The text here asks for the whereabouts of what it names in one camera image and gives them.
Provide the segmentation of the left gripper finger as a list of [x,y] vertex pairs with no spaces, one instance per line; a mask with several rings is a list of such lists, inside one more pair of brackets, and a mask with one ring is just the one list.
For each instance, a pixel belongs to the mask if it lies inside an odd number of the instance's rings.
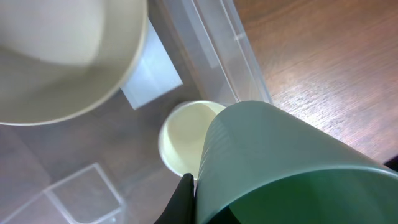
[[194,178],[190,173],[182,176],[161,216],[155,224],[192,224],[195,216]]

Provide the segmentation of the cream plastic cup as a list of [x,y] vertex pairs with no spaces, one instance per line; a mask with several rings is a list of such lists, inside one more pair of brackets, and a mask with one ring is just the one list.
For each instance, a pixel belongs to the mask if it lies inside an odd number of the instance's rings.
[[213,101],[186,101],[177,105],[164,121],[158,137],[159,155],[177,176],[186,173],[197,180],[206,132],[225,109]]

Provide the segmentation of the mint green plastic cup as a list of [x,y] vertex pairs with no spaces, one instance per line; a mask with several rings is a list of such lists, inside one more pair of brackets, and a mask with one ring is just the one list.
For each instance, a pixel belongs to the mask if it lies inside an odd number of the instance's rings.
[[279,108],[242,101],[208,128],[197,223],[396,223],[397,173]]

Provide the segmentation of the cream plate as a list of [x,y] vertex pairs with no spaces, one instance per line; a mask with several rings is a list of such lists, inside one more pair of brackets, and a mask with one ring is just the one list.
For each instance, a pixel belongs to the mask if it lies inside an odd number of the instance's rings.
[[83,115],[136,67],[145,0],[2,0],[1,123],[35,126]]

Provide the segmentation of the clear plastic storage container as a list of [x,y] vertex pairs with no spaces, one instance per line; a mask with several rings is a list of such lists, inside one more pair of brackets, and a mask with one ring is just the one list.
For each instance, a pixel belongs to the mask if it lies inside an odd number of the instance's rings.
[[145,223],[178,177],[158,153],[173,108],[208,100],[269,101],[241,19],[247,1],[147,1],[150,21],[183,85],[133,109],[122,87],[65,121],[1,123],[2,223]]

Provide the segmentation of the white label in container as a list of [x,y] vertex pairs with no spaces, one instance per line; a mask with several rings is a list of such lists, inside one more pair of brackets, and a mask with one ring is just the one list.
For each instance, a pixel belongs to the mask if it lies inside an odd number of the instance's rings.
[[121,88],[135,110],[183,85],[152,23],[147,23],[147,38],[141,58]]

